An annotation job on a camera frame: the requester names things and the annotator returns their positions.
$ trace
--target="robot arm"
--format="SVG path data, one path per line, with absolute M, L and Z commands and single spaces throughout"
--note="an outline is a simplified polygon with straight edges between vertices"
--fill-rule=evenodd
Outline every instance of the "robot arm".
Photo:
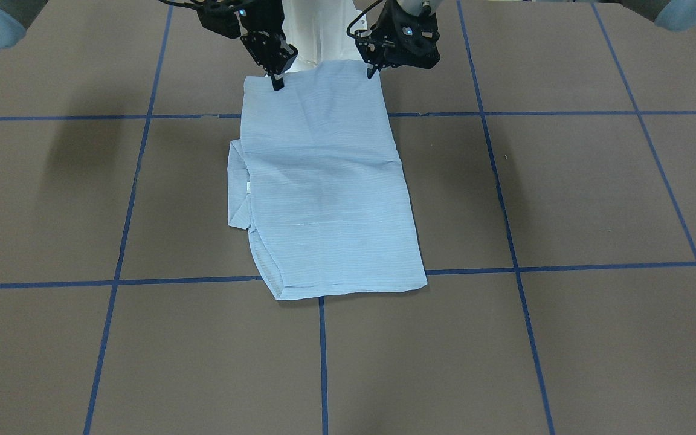
M 295 62 L 298 50 L 286 41 L 283 32 L 282 0 L 159 1 L 193 9 L 197 11 L 203 27 L 227 38 L 240 38 L 251 58 L 270 76 L 273 88 L 278 91 L 284 86 L 282 74 Z M 313 3 L 324 6 L 332 1 L 313 0 Z M 47 2 L 48 0 L 0 0 L 0 48 L 12 47 L 20 41 Z M 369 30 L 351 31 L 361 17 L 382 2 L 385 5 L 379 19 Z M 621 3 L 669 30 L 682 31 L 696 25 L 696 0 L 610 2 Z M 389 66 L 431 68 L 436 65 L 439 61 L 436 9 L 441 3 L 442 0 L 377 0 L 356 17 L 346 32 L 356 40 L 359 54 L 368 65 L 367 76 L 372 77 L 375 72 Z M 309 2 L 298 2 L 297 5 L 298 8 L 311 7 Z M 243 35 L 241 25 L 246 29 Z
M 381 16 L 370 30 L 350 29 L 368 11 L 386 2 Z M 273 81 L 274 90 L 284 86 L 282 74 L 295 61 L 296 47 L 287 43 L 282 30 L 282 0 L 192 0 L 168 5 L 197 11 L 201 25 L 227 38 L 237 38 L 257 65 L 262 66 Z M 439 40 L 436 8 L 442 0 L 377 0 L 348 26 L 348 36 L 356 39 L 356 47 L 367 62 L 367 77 L 385 67 L 401 65 L 431 68 L 439 61 L 436 42 Z M 248 33 L 240 35 L 240 24 Z
M 353 25 L 377 0 L 348 25 L 348 36 L 356 39 L 356 47 L 367 63 L 367 77 L 385 67 L 401 65 L 431 69 L 439 62 L 439 27 L 436 9 L 442 0 L 386 0 L 378 22 L 370 30 L 351 33 Z

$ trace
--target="cloth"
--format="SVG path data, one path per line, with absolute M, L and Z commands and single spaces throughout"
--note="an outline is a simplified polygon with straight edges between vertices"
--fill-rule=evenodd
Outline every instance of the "cloth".
M 378 75 L 335 60 L 284 80 L 246 78 L 227 163 L 229 225 L 275 299 L 425 286 Z

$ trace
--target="white fabric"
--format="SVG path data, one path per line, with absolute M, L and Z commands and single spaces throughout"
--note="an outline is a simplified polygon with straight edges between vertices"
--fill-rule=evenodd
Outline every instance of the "white fabric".
M 246 78 L 227 163 L 229 224 L 275 299 L 425 286 L 378 75 L 336 60 L 284 80 Z

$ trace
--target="blue tape line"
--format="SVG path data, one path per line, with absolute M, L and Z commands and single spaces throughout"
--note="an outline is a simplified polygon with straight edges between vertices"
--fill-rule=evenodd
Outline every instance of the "blue tape line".
M 152 115 L 152 119 L 240 118 L 240 113 L 196 113 L 186 115 Z
M 149 126 L 152 124 L 152 111 L 155 108 L 155 99 L 157 98 L 157 87 L 158 82 L 160 82 L 160 71 L 163 68 L 163 58 L 166 55 L 166 45 L 168 43 L 169 28 L 171 27 L 171 16 L 173 12 L 173 6 L 168 7 L 168 14 L 166 16 L 166 28 L 163 31 L 163 41 L 160 45 L 160 55 L 158 56 L 157 69 L 155 69 L 155 80 L 152 83 L 152 94 L 149 97 L 149 109 L 147 110 L 146 123 L 144 124 L 144 132 L 141 135 L 141 146 L 138 151 L 138 160 L 136 161 L 136 171 L 133 175 L 133 186 L 130 188 L 130 199 L 127 204 L 127 215 L 125 216 L 125 225 L 122 231 L 122 238 L 120 240 L 120 254 L 117 261 L 117 267 L 114 271 L 114 280 L 119 281 L 120 274 L 122 273 L 122 262 L 125 257 L 125 245 L 127 243 L 128 231 L 131 227 L 131 217 L 133 215 L 133 206 L 136 201 L 136 185 L 138 184 L 138 174 L 141 172 L 141 160 L 144 158 L 144 151 L 146 150 L 147 136 L 149 136 Z M 102 369 L 104 368 L 104 357 L 106 353 L 106 346 L 109 339 L 109 330 L 111 327 L 111 318 L 114 314 L 114 301 L 117 299 L 117 289 L 118 284 L 115 284 L 111 288 L 111 294 L 109 295 L 109 306 L 107 308 L 107 317 L 104 323 L 104 333 L 101 336 L 101 344 L 98 352 L 98 361 L 96 363 L 96 372 L 93 378 L 93 388 L 91 389 L 91 398 L 88 403 L 88 415 L 85 418 L 85 431 L 83 435 L 89 435 L 91 432 L 91 424 L 93 423 L 93 412 L 96 407 L 96 398 L 98 394 L 98 386 L 100 385 L 100 377 L 102 377 Z
M 662 269 L 668 267 L 696 267 L 696 262 L 656 262 L 625 263 L 597 265 L 553 265 L 521 267 L 520 272 L 574 272 L 577 270 L 625 270 L 625 269 Z
M 329 434 L 329 400 L 326 391 L 326 315 L 324 297 L 318 298 L 318 336 L 321 343 L 321 435 Z
M 635 115 L 635 111 L 487 111 L 486 116 Z
M 104 357 L 106 356 L 106 346 L 109 341 L 109 329 L 111 327 L 111 316 L 114 313 L 114 301 L 117 299 L 117 286 L 112 286 L 109 294 L 109 304 L 107 305 L 107 316 L 104 321 L 104 332 L 101 334 L 101 345 L 98 350 L 96 361 L 96 372 L 93 376 L 93 388 L 91 389 L 91 399 L 88 402 L 88 416 L 85 418 L 85 429 L 83 435 L 91 433 L 91 423 L 93 423 L 93 412 L 96 408 L 96 398 L 98 396 L 98 386 L 102 380 L 102 367 L 104 367 Z
M 530 342 L 530 352 L 533 354 L 533 365 L 536 368 L 536 378 L 538 378 L 539 391 L 541 391 L 541 401 L 544 403 L 544 414 L 547 418 L 547 427 L 549 428 L 550 435 L 555 435 L 555 424 L 552 421 L 552 411 L 550 410 L 549 399 L 547 398 L 547 387 L 544 383 L 544 373 L 541 371 L 541 361 L 539 360 L 538 349 L 536 347 L 536 336 L 533 333 L 533 324 L 530 321 L 530 311 L 528 311 L 527 300 L 525 298 L 525 288 L 523 286 L 522 275 L 520 274 L 520 267 L 517 263 L 517 252 L 514 248 L 514 240 L 512 239 L 512 230 L 509 224 L 509 215 L 506 212 L 506 203 L 503 198 L 503 192 L 501 190 L 501 181 L 498 173 L 498 167 L 495 165 L 494 151 L 492 150 L 491 141 L 491 131 L 488 128 L 488 121 L 485 115 L 485 107 L 483 105 L 483 97 L 480 92 L 480 82 L 477 80 L 477 72 L 474 66 L 474 59 L 472 56 L 471 45 L 469 44 L 469 34 L 466 32 L 466 22 L 463 19 L 463 9 L 461 6 L 461 0 L 456 1 L 458 6 L 458 15 L 461 20 L 461 31 L 463 33 L 463 41 L 466 44 L 466 55 L 469 58 L 469 67 L 472 71 L 472 81 L 474 82 L 474 91 L 477 97 L 477 105 L 480 108 L 480 118 L 483 123 L 483 132 L 485 133 L 485 143 L 487 145 L 489 157 L 491 157 L 491 170 L 494 172 L 495 178 L 495 192 L 498 195 L 498 201 L 501 206 L 501 211 L 503 213 L 503 221 L 506 228 L 506 241 L 509 244 L 509 251 L 512 256 L 512 266 L 514 268 L 514 277 L 517 281 L 517 290 L 520 294 L 520 303 L 523 306 L 523 315 L 525 317 L 525 328 L 528 334 L 528 341 Z
M 426 275 L 483 275 L 488 273 L 514 273 L 512 267 L 495 267 L 488 269 L 434 269 L 427 270 Z
M 660 171 L 660 176 L 662 176 L 662 182 L 665 183 L 665 189 L 668 190 L 668 195 L 671 198 L 671 202 L 673 203 L 673 209 L 676 210 L 676 215 L 681 223 L 682 229 L 684 229 L 684 234 L 686 235 L 687 242 L 689 243 L 689 248 L 691 249 L 694 255 L 694 259 L 696 260 L 696 246 L 694 245 L 694 240 L 691 237 L 691 232 L 689 231 L 687 223 L 684 220 L 684 215 L 682 214 L 682 210 L 678 205 L 676 196 L 673 193 L 671 183 L 668 181 L 668 176 L 666 176 L 665 174 L 665 168 L 663 168 L 662 163 L 660 162 L 660 156 L 659 154 L 657 154 L 657 148 L 655 148 L 654 146 L 654 141 L 652 140 L 651 135 L 649 134 L 649 129 L 646 126 L 646 122 L 643 120 L 643 115 L 641 114 L 640 110 L 638 110 L 638 104 L 636 103 L 635 96 L 633 95 L 633 90 L 630 88 L 630 84 L 627 82 L 627 76 L 625 75 L 624 69 L 622 69 L 622 64 L 619 63 L 619 58 L 616 57 L 616 50 L 614 50 L 614 46 L 613 44 L 611 44 L 611 39 L 610 37 L 608 37 L 608 32 L 605 29 L 603 20 L 601 19 L 600 13 L 598 12 L 598 8 L 596 8 L 594 3 L 591 4 L 591 7 L 592 11 L 594 11 L 594 16 L 598 20 L 598 24 L 600 25 L 600 30 L 603 32 L 603 37 L 605 38 L 605 43 L 608 45 L 608 50 L 611 51 L 611 57 L 613 57 L 614 63 L 616 64 L 616 68 L 619 70 L 619 76 L 621 76 L 622 78 L 622 83 L 624 83 L 625 89 L 627 90 L 627 94 L 630 96 L 630 102 L 633 103 L 633 107 L 636 110 L 638 121 L 640 122 L 641 129 L 643 129 L 643 135 L 646 137 L 646 142 L 649 144 L 651 154 L 654 157 L 654 162 L 657 163 L 657 170 Z
M 101 281 L 56 281 L 50 283 L 0 283 L 0 290 L 3 289 L 50 289 L 55 287 L 92 287 L 92 286 L 111 286 L 114 281 L 111 279 Z
M 670 110 L 651 110 L 651 111 L 641 111 L 641 115 L 696 115 L 696 110 L 680 110 L 680 111 L 670 111 Z
M 107 119 L 146 119 L 146 115 L 64 115 L 64 116 L 0 116 L 0 121 L 94 121 Z
M 427 111 L 420 113 L 415 111 L 390 111 L 389 118 L 423 118 L 428 116 L 480 116 L 478 111 Z
M 696 262 L 647 262 L 623 264 L 594 264 L 594 265 L 546 265 L 519 267 L 520 272 L 575 272 L 579 270 L 629 270 L 629 269 L 662 269 L 673 267 L 696 267 Z M 447 275 L 487 275 L 499 273 L 514 273 L 514 267 L 497 267 L 481 269 L 431 269 L 426 271 L 428 276 Z M 91 287 L 91 286 L 152 286 L 158 284 L 197 284 L 197 283 L 237 283 L 244 281 L 262 281 L 259 275 L 231 276 L 197 276 L 184 278 L 143 278 L 143 279 L 105 279 L 91 281 L 55 281 L 43 283 L 0 283 L 0 289 L 45 289 L 53 287 Z
M 147 286 L 160 284 L 237 283 L 242 281 L 262 281 L 262 276 L 240 275 L 204 276 L 199 278 L 120 279 L 119 284 L 121 286 Z
M 594 115 L 696 115 L 696 111 L 486 111 L 486 116 L 594 116 Z M 390 118 L 469 117 L 478 111 L 389 112 Z M 114 119 L 146 119 L 147 115 L 46 115 L 0 116 L 0 121 L 92 121 Z M 151 119 L 240 118 L 240 113 L 182 113 L 152 115 Z

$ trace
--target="grid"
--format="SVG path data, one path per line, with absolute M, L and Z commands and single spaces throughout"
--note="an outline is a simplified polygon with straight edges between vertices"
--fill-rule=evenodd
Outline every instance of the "grid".
M 622 79 L 624 88 L 630 97 L 630 102 L 632 103 L 632 111 L 486 111 L 483 106 L 483 97 L 480 92 L 480 82 L 478 80 L 478 70 L 479 64 L 473 59 L 469 36 L 467 34 L 466 22 L 464 21 L 464 15 L 462 11 L 461 0 L 456 1 L 460 23 L 461 31 L 463 36 L 464 44 L 466 45 L 466 53 L 469 58 L 469 66 L 471 69 L 471 76 L 474 85 L 474 92 L 477 100 L 478 111 L 459 111 L 459 112 L 427 112 L 427 113 L 412 113 L 412 112 L 390 112 L 388 115 L 390 117 L 475 117 L 479 118 L 483 128 L 483 134 L 485 136 L 487 152 L 489 154 L 489 160 L 491 161 L 492 174 L 494 174 L 495 179 L 495 192 L 497 194 L 498 201 L 500 203 L 501 210 L 503 212 L 503 223 L 505 225 L 506 231 L 506 242 L 509 246 L 512 267 L 501 267 L 501 268 L 478 268 L 478 269 L 429 269 L 426 271 L 429 276 L 441 276 L 441 275 L 476 275 L 476 274 L 511 274 L 514 275 L 517 283 L 517 291 L 519 292 L 519 297 L 521 305 L 523 308 L 523 314 L 525 319 L 525 326 L 527 329 L 527 337 L 530 345 L 531 353 L 533 355 L 533 363 L 536 368 L 536 377 L 538 378 L 538 387 L 541 392 L 541 398 L 544 402 L 544 412 L 547 419 L 547 429 L 550 434 L 555 433 L 555 424 L 553 424 L 553 413 L 550 409 L 549 400 L 547 399 L 547 392 L 544 383 L 544 373 L 542 370 L 542 361 L 540 361 L 538 350 L 536 347 L 536 341 L 533 334 L 533 324 L 531 321 L 530 312 L 527 306 L 527 301 L 525 297 L 524 285 L 522 273 L 524 272 L 566 272 L 566 271 L 583 271 L 583 270 L 613 270 L 613 269 L 660 269 L 660 268 L 696 268 L 696 246 L 694 244 L 691 232 L 686 224 L 684 214 L 680 208 L 674 191 L 665 174 L 665 169 L 657 154 L 654 147 L 654 142 L 649 134 L 646 123 L 643 119 L 644 115 L 696 115 L 696 111 L 642 111 L 636 103 L 636 99 L 633 96 L 632 89 L 628 83 L 626 74 L 622 69 L 622 65 L 617 57 L 616 50 L 614 50 L 611 44 L 610 36 L 608 35 L 607 28 L 605 27 L 598 9 L 595 4 L 591 4 L 592 13 L 599 23 L 600 30 L 602 31 L 602 36 L 607 43 L 608 49 L 610 50 L 611 56 L 613 57 L 616 68 L 619 71 L 619 76 Z M 110 286 L 111 294 L 108 302 L 108 310 L 105 319 L 105 326 L 100 342 L 100 348 L 98 353 L 96 371 L 94 375 L 93 388 L 91 390 L 91 397 L 89 397 L 88 402 L 88 413 L 86 414 L 85 421 L 85 434 L 89 434 L 91 431 L 91 424 L 93 421 L 94 407 L 96 402 L 96 396 L 98 391 L 98 386 L 100 382 L 100 377 L 102 377 L 102 371 L 104 367 L 105 349 L 108 340 L 108 334 L 111 327 L 111 322 L 114 316 L 114 305 L 115 298 L 118 292 L 119 286 L 147 286 L 147 285 L 157 285 L 157 284 L 177 284 L 177 283 L 229 283 L 229 282 L 239 282 L 239 281 L 250 281 L 250 280 L 260 280 L 262 279 L 259 275 L 234 275 L 234 276 L 199 276 L 199 277 L 184 277 L 184 278 L 163 278 L 163 279 L 122 279 L 121 271 L 125 257 L 125 248 L 127 244 L 128 231 L 130 229 L 133 209 L 135 207 L 136 199 L 136 187 L 138 181 L 138 174 L 141 171 L 141 161 L 143 160 L 144 152 L 146 151 L 147 136 L 149 135 L 149 128 L 151 126 L 152 119 L 190 119 L 190 118 L 202 118 L 202 117 L 215 117 L 215 118 L 240 118 L 240 114 L 177 114 L 177 115 L 157 115 L 154 112 L 155 99 L 157 97 L 158 82 L 160 81 L 160 71 L 163 65 L 163 58 L 166 53 L 166 46 L 169 39 L 169 28 L 171 25 L 173 7 L 170 6 L 165 22 L 165 28 L 163 30 L 163 39 L 160 46 L 160 52 L 157 61 L 157 68 L 155 70 L 155 78 L 152 83 L 152 90 L 149 99 L 149 109 L 144 115 L 75 115 L 75 116 L 0 116 L 0 121 L 71 121 L 71 120 L 112 120 L 112 119 L 141 119 L 144 120 L 144 130 L 141 135 L 141 146 L 138 152 L 138 159 L 136 163 L 136 169 L 133 176 L 132 187 L 130 188 L 130 198 L 127 206 L 127 214 L 124 221 L 124 228 L 122 232 L 122 238 L 119 247 L 119 256 L 117 265 L 114 272 L 113 279 L 105 280 L 86 280 L 86 281 L 56 281 L 56 282 L 35 282 L 35 283 L 0 283 L 0 289 L 36 289 L 36 288 L 50 288 L 50 287 L 84 287 L 84 286 Z M 492 149 L 491 131 L 489 131 L 488 118 L 489 117 L 505 117 L 505 116 L 542 116 L 542 115 L 560 115 L 560 116 L 571 116 L 571 115 L 633 115 L 636 116 L 640 122 L 641 129 L 643 130 L 643 135 L 646 139 L 646 145 L 654 157 L 654 162 L 657 165 L 657 170 L 660 173 L 663 184 L 665 185 L 666 192 L 674 207 L 674 211 L 677 215 L 677 219 L 682 226 L 685 237 L 688 241 L 688 245 L 693 253 L 694 261 L 690 262 L 643 262 L 643 263 L 623 263 L 623 264 L 590 264 L 590 265 L 546 265 L 546 266 L 520 266 L 517 261 L 517 254 L 514 248 L 514 240 L 512 237 L 511 223 L 508 212 L 506 211 L 506 204 L 504 201 L 503 191 L 501 187 L 500 177 L 497 170 L 497 165 L 495 164 L 494 150 Z M 327 391 L 327 362 L 326 362 L 326 352 L 327 352 L 327 342 L 326 342 L 326 314 L 325 314 L 325 300 L 323 297 L 318 298 L 318 313 L 320 314 L 320 350 L 321 350 L 321 424 L 323 425 L 323 433 L 328 433 L 329 421 L 328 421 L 328 391 Z

